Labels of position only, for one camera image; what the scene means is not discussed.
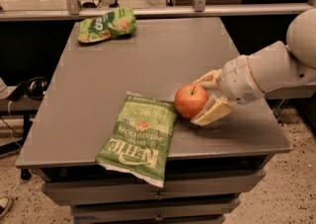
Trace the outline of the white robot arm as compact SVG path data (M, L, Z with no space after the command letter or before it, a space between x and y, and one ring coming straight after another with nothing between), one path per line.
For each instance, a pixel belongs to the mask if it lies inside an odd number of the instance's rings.
M277 41L251 55L240 55L212 70L196 83L211 95L191 123L205 126L248 105L265 94L316 80L316 9L298 15L289 25L286 41Z

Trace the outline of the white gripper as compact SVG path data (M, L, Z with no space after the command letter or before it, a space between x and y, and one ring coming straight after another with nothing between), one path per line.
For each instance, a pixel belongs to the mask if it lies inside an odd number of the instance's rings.
M195 80L195 84L206 90L220 90L225 96L210 96L202 110L191 119L191 123L199 126L206 126L227 116L232 112L236 103L247 105L264 95L256 83L250 59L246 55L228 61L221 70L207 72Z

